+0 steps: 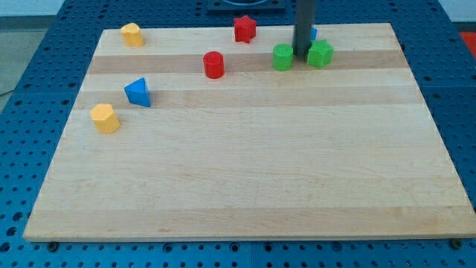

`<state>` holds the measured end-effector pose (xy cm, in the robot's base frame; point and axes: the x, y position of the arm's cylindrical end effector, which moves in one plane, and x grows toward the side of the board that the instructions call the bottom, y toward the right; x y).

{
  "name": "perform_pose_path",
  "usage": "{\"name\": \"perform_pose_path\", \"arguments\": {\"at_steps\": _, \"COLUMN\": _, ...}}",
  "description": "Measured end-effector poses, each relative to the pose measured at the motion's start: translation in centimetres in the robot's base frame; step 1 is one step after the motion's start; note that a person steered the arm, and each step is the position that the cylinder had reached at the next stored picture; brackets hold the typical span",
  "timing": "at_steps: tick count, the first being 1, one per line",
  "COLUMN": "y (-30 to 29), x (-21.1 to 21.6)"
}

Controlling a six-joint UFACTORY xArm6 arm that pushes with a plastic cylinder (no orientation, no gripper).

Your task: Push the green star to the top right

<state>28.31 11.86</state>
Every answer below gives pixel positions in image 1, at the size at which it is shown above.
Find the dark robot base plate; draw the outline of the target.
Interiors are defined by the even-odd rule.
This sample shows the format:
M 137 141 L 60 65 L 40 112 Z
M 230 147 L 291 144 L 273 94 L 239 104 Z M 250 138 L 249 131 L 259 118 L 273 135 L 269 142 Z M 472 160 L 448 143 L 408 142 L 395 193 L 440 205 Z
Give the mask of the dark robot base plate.
M 207 12 L 285 11 L 285 0 L 205 0 Z

